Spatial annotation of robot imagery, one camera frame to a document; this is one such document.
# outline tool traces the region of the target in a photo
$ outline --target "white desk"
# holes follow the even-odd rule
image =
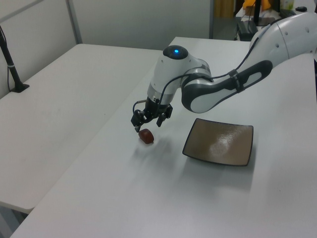
[[[238,65],[249,43],[176,38],[213,75]],[[184,109],[146,146],[130,122],[143,79],[12,238],[314,237],[317,107],[313,58],[285,62],[205,114]],[[195,118],[254,126],[247,167],[182,155]]]
[[[77,45],[0,100],[0,205],[29,213],[160,51]]]

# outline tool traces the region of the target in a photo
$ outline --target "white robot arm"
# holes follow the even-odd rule
[[[231,72],[212,77],[208,64],[190,55],[181,46],[169,46],[157,61],[143,111],[134,110],[131,119],[136,131],[158,118],[158,126],[171,116],[178,88],[182,104],[195,113],[204,113],[223,100],[267,77],[278,64],[317,51],[317,14],[303,13],[277,21],[256,33],[242,63]]]

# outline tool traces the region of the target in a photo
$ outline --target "square plate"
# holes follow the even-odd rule
[[[187,137],[183,154],[194,159],[232,166],[249,163],[253,126],[197,118]]]

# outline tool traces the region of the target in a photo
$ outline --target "yellow object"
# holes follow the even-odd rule
[[[255,0],[245,0],[243,3],[243,9],[246,9],[248,6],[253,6],[255,4]],[[262,11],[268,10],[271,8],[271,4],[268,0],[261,0]]]
[[[262,4],[262,10],[268,10],[271,8],[271,4],[269,3],[268,0],[261,0],[261,4]]]
[[[248,6],[253,6],[255,2],[255,0],[245,0],[242,7],[243,9],[246,9]]]

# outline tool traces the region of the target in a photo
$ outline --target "red object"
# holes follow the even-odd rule
[[[151,144],[154,141],[154,136],[148,129],[143,129],[139,131],[139,137],[146,144]]]

